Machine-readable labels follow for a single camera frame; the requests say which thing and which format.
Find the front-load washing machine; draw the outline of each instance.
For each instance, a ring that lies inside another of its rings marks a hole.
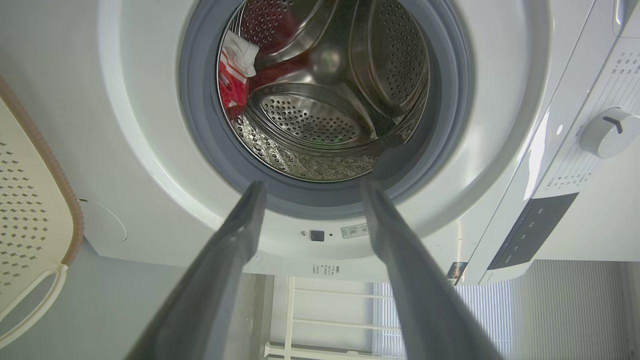
[[[360,198],[371,176],[443,272],[477,284],[620,35],[620,3],[21,1],[0,15],[0,72],[100,255],[187,266],[262,180],[245,271],[384,280]],[[259,48],[235,106],[221,94],[230,37]]]

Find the sticker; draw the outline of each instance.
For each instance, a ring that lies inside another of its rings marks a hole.
[[[314,275],[333,276],[340,273],[340,265],[313,265]]]
[[[455,286],[458,283],[458,281],[460,280],[460,277],[462,276],[462,273],[465,272],[467,264],[468,263],[451,264],[451,267],[449,268],[449,272],[447,272],[447,280],[449,280],[449,283],[451,285]]]
[[[355,238],[356,236],[369,235],[369,226],[367,224],[360,224],[356,226],[343,227],[342,238]]]

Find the dial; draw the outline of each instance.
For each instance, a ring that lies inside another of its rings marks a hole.
[[[640,117],[620,108],[601,112],[582,132],[580,147],[602,159],[625,150],[640,133]]]

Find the wall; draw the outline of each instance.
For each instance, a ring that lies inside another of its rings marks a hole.
[[[103,258],[85,241],[56,302],[0,359],[122,359],[184,270]]]
[[[640,265],[606,261],[536,261],[519,278],[456,291],[494,345],[508,359],[630,359],[637,349],[640,321]],[[284,342],[287,281],[276,278],[271,341]],[[371,283],[296,278],[296,288],[371,293]],[[393,318],[391,306],[335,294],[295,292],[294,317],[349,323]],[[293,344],[404,354],[389,340],[396,332],[294,323]]]

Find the laundry basket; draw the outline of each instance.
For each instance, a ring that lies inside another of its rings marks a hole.
[[[82,214],[58,162],[0,78],[0,321],[51,274],[47,295],[5,334],[0,348],[51,307],[83,238]]]

